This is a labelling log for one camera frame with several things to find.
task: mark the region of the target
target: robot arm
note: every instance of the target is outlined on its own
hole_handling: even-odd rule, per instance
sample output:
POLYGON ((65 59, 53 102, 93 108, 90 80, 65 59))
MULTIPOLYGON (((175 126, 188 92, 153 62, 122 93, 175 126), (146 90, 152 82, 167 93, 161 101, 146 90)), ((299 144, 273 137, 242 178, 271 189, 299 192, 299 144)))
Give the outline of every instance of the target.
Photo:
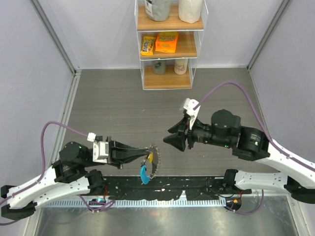
POLYGON ((149 156, 148 148, 135 148, 107 137, 92 140, 93 148, 76 142, 67 143, 59 152, 60 158, 44 173, 43 179, 32 188, 14 195, 15 192, 37 182, 38 177, 20 185, 5 185, 1 188, 1 197, 7 198, 7 205, 1 208, 2 217, 20 220, 31 216, 43 206, 75 195, 102 195, 106 181, 102 173, 86 167, 111 165, 118 169, 141 156, 149 156))
POLYGON ((280 173, 247 173, 238 170, 227 170, 224 176, 226 184, 239 189, 266 189, 288 191, 292 198, 315 204, 315 163, 286 150, 273 140, 271 144, 266 135, 251 127, 241 126, 241 118, 227 110, 215 112, 211 124, 204 124, 197 119, 199 112, 196 100, 187 98, 183 104, 183 119, 171 127, 171 135, 163 141, 185 151, 195 142, 211 144, 232 149, 232 155, 238 158, 263 163, 280 171, 280 173))

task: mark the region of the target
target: white wall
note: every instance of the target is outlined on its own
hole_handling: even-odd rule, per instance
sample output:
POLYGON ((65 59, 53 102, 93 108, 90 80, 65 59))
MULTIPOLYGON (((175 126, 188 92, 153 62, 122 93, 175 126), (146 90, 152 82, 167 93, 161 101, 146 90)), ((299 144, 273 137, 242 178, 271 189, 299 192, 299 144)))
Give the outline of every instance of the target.
MULTIPOLYGON (((0 35, 0 186, 19 185, 41 172, 41 129, 60 120, 71 73, 30 1, 0 2, 0 35)), ((48 128, 47 159, 55 136, 48 128)), ((19 235, 24 223, 0 226, 0 235, 19 235)))
MULTIPOLYGON (((252 69, 266 123, 281 145, 315 162, 315 1, 294 0, 252 69)), ((315 206, 301 204, 315 235, 315 206)))
MULTIPOLYGON (((55 13, 50 19, 82 69, 139 67, 134 0, 40 2, 55 13)), ((281 0, 206 2, 209 18, 199 66, 247 66, 281 0)))

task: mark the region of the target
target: bag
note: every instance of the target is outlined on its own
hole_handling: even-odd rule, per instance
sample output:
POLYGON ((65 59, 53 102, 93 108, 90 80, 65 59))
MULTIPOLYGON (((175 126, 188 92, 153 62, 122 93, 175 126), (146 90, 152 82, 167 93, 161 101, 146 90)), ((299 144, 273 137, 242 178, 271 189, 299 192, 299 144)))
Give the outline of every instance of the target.
POLYGON ((199 21, 202 2, 203 0, 179 0, 179 19, 191 24, 199 21))
POLYGON ((165 21, 171 11, 171 0, 144 0, 146 14, 153 21, 165 21))

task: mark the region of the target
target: wooden floor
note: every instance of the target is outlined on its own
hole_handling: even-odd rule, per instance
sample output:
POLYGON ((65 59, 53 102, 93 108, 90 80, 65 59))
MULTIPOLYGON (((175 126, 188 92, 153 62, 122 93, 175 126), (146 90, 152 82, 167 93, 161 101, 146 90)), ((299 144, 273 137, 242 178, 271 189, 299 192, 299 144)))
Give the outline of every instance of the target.
MULTIPOLYGON (((192 150, 180 152, 163 143, 167 129, 181 118, 180 106, 185 98, 201 100, 214 86, 227 80, 239 82, 257 106, 253 85, 244 68, 198 69, 192 89, 142 90, 140 70, 85 70, 82 72, 69 125, 82 132, 112 136, 127 145, 160 148, 159 175, 224 175, 226 169, 247 172, 273 172, 262 164, 240 160, 230 149, 195 144, 192 150)), ((227 109, 242 118, 242 125, 257 127, 258 123, 242 92, 232 85, 216 91, 202 106, 198 118, 211 122, 217 110, 227 109)), ((71 132, 64 142, 91 143, 71 132)), ((123 170, 98 166, 104 175, 138 175, 140 162, 124 165, 123 170)))

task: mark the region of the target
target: circular saw blade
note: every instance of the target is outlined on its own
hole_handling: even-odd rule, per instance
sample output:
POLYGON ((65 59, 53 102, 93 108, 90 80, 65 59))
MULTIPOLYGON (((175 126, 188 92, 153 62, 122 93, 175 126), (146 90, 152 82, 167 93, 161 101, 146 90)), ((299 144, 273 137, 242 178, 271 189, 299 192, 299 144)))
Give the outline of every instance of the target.
POLYGON ((141 167, 146 164, 146 162, 151 163, 152 165, 152 172, 150 174, 150 179, 153 179, 154 176, 158 172, 158 168, 160 166, 160 156, 159 156, 159 149, 156 145, 152 144, 149 147, 150 154, 146 156, 145 159, 141 162, 141 167))

